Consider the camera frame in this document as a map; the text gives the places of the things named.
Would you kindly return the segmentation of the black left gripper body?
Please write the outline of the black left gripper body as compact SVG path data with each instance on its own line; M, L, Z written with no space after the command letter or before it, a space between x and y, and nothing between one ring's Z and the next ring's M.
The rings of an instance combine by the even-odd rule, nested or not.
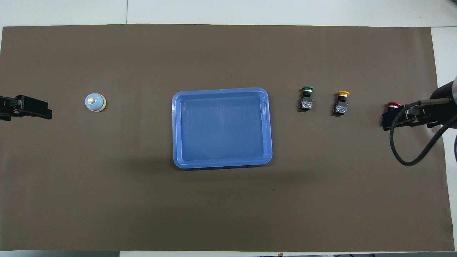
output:
M16 105L20 105L19 102L22 95L16 97L4 97L0 96L0 120L11 121L12 117L22 117L21 112L16 113Z

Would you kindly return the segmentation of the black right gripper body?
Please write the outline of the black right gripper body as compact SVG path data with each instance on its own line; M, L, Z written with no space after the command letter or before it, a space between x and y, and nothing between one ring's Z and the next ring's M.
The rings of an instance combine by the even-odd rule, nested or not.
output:
M426 125L428 128L444 125L447 121L447 104L444 103L420 103L407 107L405 111L406 126L415 127Z

